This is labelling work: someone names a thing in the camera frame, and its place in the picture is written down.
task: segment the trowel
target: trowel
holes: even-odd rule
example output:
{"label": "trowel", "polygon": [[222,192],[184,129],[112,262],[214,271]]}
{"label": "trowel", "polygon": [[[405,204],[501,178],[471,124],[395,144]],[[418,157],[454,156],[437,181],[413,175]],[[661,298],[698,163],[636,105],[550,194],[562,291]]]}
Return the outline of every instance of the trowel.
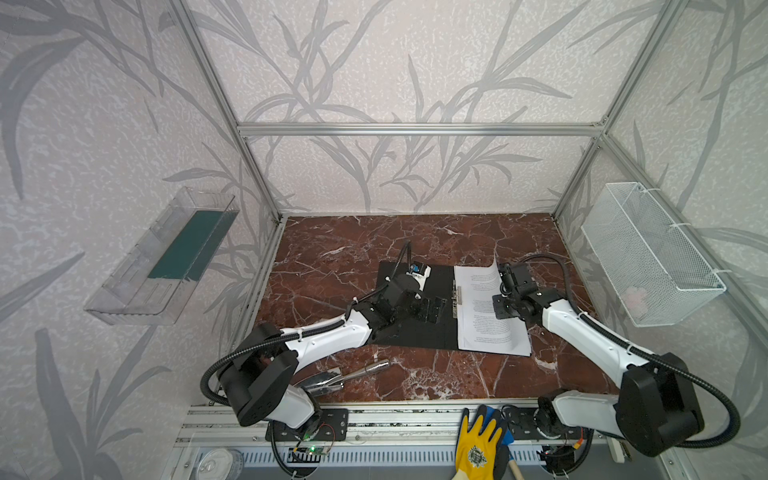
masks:
{"label": "trowel", "polygon": [[374,373],[388,369],[390,365],[392,364],[389,362],[389,360],[384,359],[347,375],[342,375],[341,369],[336,367],[335,369],[330,369],[325,372],[320,372],[316,373],[315,375],[308,376],[296,385],[302,387],[314,396],[327,395],[331,392],[338,392],[344,388],[344,382],[348,380],[354,380],[363,376],[373,375]]}

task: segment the wire basket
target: wire basket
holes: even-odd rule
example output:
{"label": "wire basket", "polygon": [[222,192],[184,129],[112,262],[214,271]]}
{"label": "wire basket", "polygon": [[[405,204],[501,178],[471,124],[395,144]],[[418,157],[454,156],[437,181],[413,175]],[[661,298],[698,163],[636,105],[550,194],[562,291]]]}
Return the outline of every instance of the wire basket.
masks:
{"label": "wire basket", "polygon": [[581,230],[636,326],[674,325],[725,291],[642,184],[605,184]]}

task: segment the aluminum frame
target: aluminum frame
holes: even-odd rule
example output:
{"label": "aluminum frame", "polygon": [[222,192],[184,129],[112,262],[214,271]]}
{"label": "aluminum frame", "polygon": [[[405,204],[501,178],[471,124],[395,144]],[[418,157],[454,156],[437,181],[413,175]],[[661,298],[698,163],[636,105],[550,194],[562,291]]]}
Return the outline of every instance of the aluminum frame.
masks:
{"label": "aluminum frame", "polygon": [[635,164],[629,153],[612,136],[609,134],[602,135],[599,144],[599,146],[604,147],[603,150],[606,153],[614,158],[616,166],[630,181],[640,182],[647,189],[652,189],[650,194],[666,210],[675,223],[682,223],[680,229],[696,247],[696,250],[701,253],[702,257],[715,270],[720,270],[718,275],[720,275],[721,280],[726,286],[726,291],[722,297],[726,300],[733,314],[741,321],[747,331],[762,343],[763,348],[768,350],[768,319],[749,290],[728,270],[720,256],[712,251],[709,244],[698,233],[698,230],[691,226],[685,216],[661,193],[661,190],[657,189],[653,180]]}
{"label": "aluminum frame", "polygon": [[[455,445],[463,409],[512,404],[537,407],[537,399],[404,400],[324,403],[349,410],[347,440],[336,445]],[[603,442],[595,436],[595,442]],[[550,445],[552,440],[515,440],[519,445]],[[266,422],[241,427],[225,406],[190,407],[175,447],[268,446]]]}
{"label": "aluminum frame", "polygon": [[573,124],[438,124],[438,123],[241,123],[237,126],[244,137],[274,136],[569,136],[592,137],[603,127],[599,123]]}
{"label": "aluminum frame", "polygon": [[275,263],[275,257],[277,257],[277,247],[280,246],[280,240],[285,233],[286,222],[288,221],[288,215],[283,215],[283,218],[277,224],[277,227],[270,235],[270,239],[266,243],[266,251],[259,267],[259,272],[253,278],[253,283],[248,293],[248,300],[246,302],[246,308],[240,314],[240,318],[237,320],[237,327],[235,332],[230,338],[230,345],[228,352],[233,352],[235,347],[240,345],[241,342],[248,335],[248,332],[253,328],[253,324],[256,322],[256,312],[259,311],[259,305],[264,298],[264,292],[266,292],[266,285],[269,282],[270,273],[272,273],[272,266]]}
{"label": "aluminum frame", "polygon": [[205,82],[208,85],[210,93],[214,96],[216,105],[219,108],[219,112],[223,116],[224,123],[227,130],[232,135],[232,139],[235,143],[235,148],[240,153],[243,161],[245,161],[248,173],[256,182],[256,185],[261,192],[264,200],[269,204],[270,213],[275,220],[280,220],[281,213],[277,207],[275,199],[272,197],[270,189],[266,185],[259,165],[256,163],[256,158],[253,156],[250,147],[246,144],[243,137],[237,131],[237,119],[234,116],[233,109],[227,100],[227,96],[224,94],[224,89],[221,86],[221,80],[214,69],[214,64],[208,57],[208,53],[205,51],[203,45],[202,36],[197,30],[197,26],[192,19],[192,12],[187,6],[184,0],[166,0],[166,3],[170,6],[169,11],[173,17],[174,23],[178,25],[181,32],[184,34],[184,39],[187,41],[192,51],[192,56],[197,63],[197,67],[205,78]]}
{"label": "aluminum frame", "polygon": [[600,140],[599,137],[610,131],[621,112],[627,106],[627,102],[629,101],[632,92],[634,92],[634,89],[640,83],[640,80],[645,76],[648,66],[659,50],[661,50],[664,42],[669,38],[670,33],[677,24],[677,20],[683,14],[683,10],[687,3],[688,0],[667,0],[667,3],[664,4],[661,12],[659,12],[656,23],[648,33],[643,48],[641,48],[640,52],[637,54],[627,76],[624,77],[624,81],[621,82],[621,86],[619,87],[614,100],[611,102],[611,106],[603,117],[603,128],[601,129],[600,134],[597,135],[598,138],[593,138],[592,144],[590,144],[590,147],[588,148],[589,154],[582,157],[580,164],[576,167],[574,175],[568,181],[563,194],[560,196],[560,200],[554,207],[554,218],[556,220],[562,215],[563,210],[565,209],[565,204],[567,204],[576,193],[578,185],[581,184],[584,176],[592,166],[597,155],[597,146],[598,141]]}

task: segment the wallpaper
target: wallpaper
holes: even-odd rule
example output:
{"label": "wallpaper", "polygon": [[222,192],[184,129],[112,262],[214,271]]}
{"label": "wallpaper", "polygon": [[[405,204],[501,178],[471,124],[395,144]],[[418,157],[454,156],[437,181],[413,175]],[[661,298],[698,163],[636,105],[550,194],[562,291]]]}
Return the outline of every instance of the wallpaper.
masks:
{"label": "wallpaper", "polygon": [[240,121],[592,122],[664,2],[188,3]]}
{"label": "wallpaper", "polygon": [[[251,144],[282,210],[554,209],[588,137],[271,137]],[[318,158],[328,158],[329,165]]]}
{"label": "wallpaper", "polygon": [[[581,232],[581,225],[607,182],[629,181],[607,153],[600,153],[558,220],[584,285],[610,328],[656,353],[672,352],[691,372],[725,392],[742,416],[740,434],[716,449],[684,450],[701,480],[763,478],[768,469],[768,356],[749,337],[722,297],[673,326],[634,326]],[[698,438],[725,428],[727,415],[714,397],[696,387],[706,427]]]}
{"label": "wallpaper", "polygon": [[[188,3],[241,122],[453,123],[599,121],[664,2]],[[250,139],[295,214],[551,211],[587,142]]]}
{"label": "wallpaper", "polygon": [[693,3],[611,132],[768,312],[768,2]]}
{"label": "wallpaper", "polygon": [[[0,3],[0,478],[157,478],[274,230],[164,6]],[[182,186],[240,214],[179,320],[87,314]]]}

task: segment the red marble table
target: red marble table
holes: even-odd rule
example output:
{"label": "red marble table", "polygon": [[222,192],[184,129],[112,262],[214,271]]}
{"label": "red marble table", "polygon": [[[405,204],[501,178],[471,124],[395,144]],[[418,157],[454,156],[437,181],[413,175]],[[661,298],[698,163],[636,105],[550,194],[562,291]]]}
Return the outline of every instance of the red marble table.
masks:
{"label": "red marble table", "polygon": [[[530,252],[568,258],[547,214],[291,217],[257,323],[302,326],[339,315],[354,296],[373,290],[379,261],[394,260],[405,239],[412,241],[414,259],[444,265],[487,266],[494,252],[510,262]],[[563,289],[556,263],[531,265],[539,284]],[[592,310],[570,261],[569,267],[579,303]],[[557,388],[616,391],[595,364],[559,336],[539,326],[528,335],[530,357],[369,345],[327,357],[296,378],[336,366],[348,373],[379,359],[394,363],[321,397],[324,402],[522,398]]]}

